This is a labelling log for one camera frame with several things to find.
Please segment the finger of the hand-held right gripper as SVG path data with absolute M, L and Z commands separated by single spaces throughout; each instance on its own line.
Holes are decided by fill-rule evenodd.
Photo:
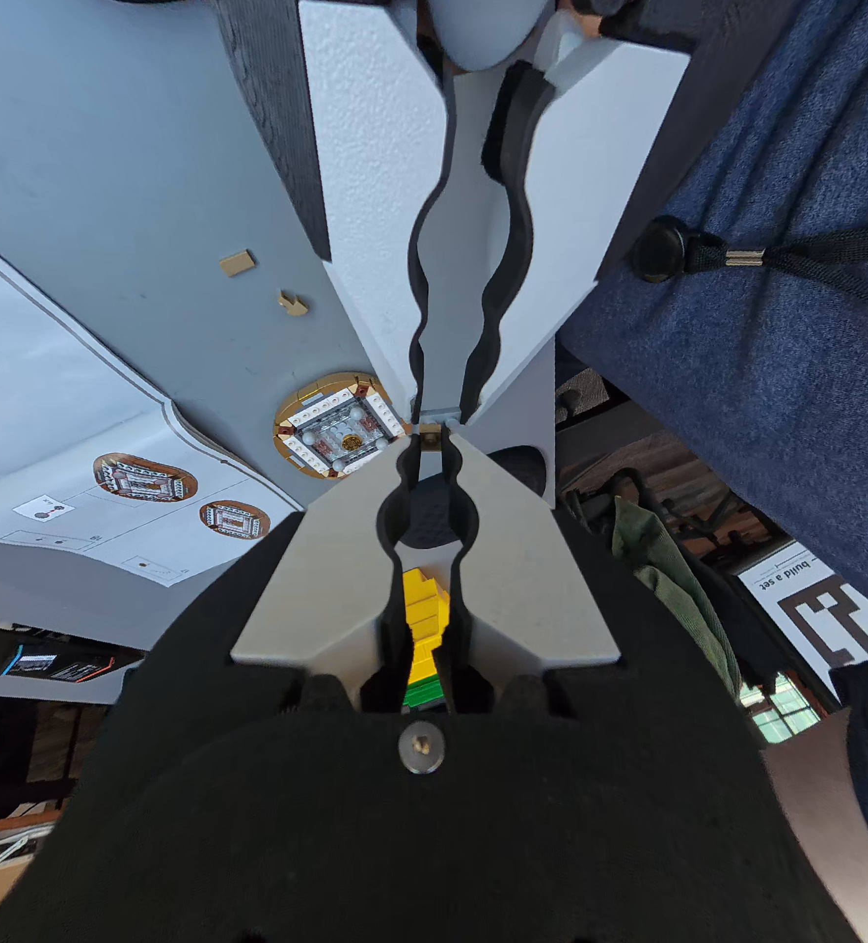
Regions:
M 415 12 L 299 2 L 329 240 L 325 271 L 402 417 L 417 408 L 419 226 L 443 177 L 448 109 Z
M 507 70 L 484 142 L 502 213 L 489 233 L 462 423 L 506 390 L 595 287 L 689 61 L 633 41 L 538 41 Z

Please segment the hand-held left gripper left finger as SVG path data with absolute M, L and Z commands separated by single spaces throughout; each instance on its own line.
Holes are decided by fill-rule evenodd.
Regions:
M 332 675 L 363 711 L 401 711 L 413 642 L 395 544 L 420 458 L 420 437 L 400 438 L 310 505 L 233 661 Z

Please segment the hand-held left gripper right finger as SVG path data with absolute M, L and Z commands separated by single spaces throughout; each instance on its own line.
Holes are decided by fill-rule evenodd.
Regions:
M 516 678 L 615 665 L 621 652 L 550 505 L 455 431 L 441 433 L 461 540 L 440 644 L 449 714 L 488 713 Z

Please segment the round gold lego model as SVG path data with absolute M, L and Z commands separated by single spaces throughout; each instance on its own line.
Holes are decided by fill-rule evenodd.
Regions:
M 409 434 L 381 382 L 366 371 L 335 372 L 299 387 L 278 408 L 273 442 L 304 474 L 341 479 Z

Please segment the person's right hand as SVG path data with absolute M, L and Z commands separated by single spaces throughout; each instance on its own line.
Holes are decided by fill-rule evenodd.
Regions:
M 556 1 L 557 10 L 566 10 L 587 38 L 601 35 L 603 16 L 597 12 L 593 1 Z

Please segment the black badge reel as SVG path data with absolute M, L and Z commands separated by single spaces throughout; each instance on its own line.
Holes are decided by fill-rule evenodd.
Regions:
M 662 215 L 647 224 L 634 242 L 629 264 L 635 277 L 649 284 L 661 284 L 687 272 L 689 243 L 694 230 L 671 215 Z

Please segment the white sign board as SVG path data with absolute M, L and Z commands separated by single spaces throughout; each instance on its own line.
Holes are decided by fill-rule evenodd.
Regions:
M 797 541 L 742 567 L 735 580 L 799 657 L 797 673 L 837 700 L 832 671 L 868 661 L 868 599 Z

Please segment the black product box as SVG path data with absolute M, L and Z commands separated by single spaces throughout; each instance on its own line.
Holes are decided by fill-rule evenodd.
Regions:
M 0 676 L 27 677 L 67 684 L 80 684 L 118 666 L 117 656 L 94 652 L 69 644 L 27 643 L 17 645 L 15 654 Z

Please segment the person's blue sweater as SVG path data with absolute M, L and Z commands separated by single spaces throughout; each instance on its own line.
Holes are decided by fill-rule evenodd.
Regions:
M 647 223 L 687 272 L 635 277 L 639 235 L 559 337 L 868 599 L 868 1 L 724 3 L 725 123 Z M 839 678 L 868 829 L 868 661 Z

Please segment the open instruction booklet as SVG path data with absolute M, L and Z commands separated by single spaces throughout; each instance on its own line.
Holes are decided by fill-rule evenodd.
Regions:
M 0 544 L 169 587 L 302 509 L 0 257 Z

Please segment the white stand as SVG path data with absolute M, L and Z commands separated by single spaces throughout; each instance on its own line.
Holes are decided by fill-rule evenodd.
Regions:
M 60 812 L 43 812 L 0 819 L 0 868 L 30 859 L 45 843 Z

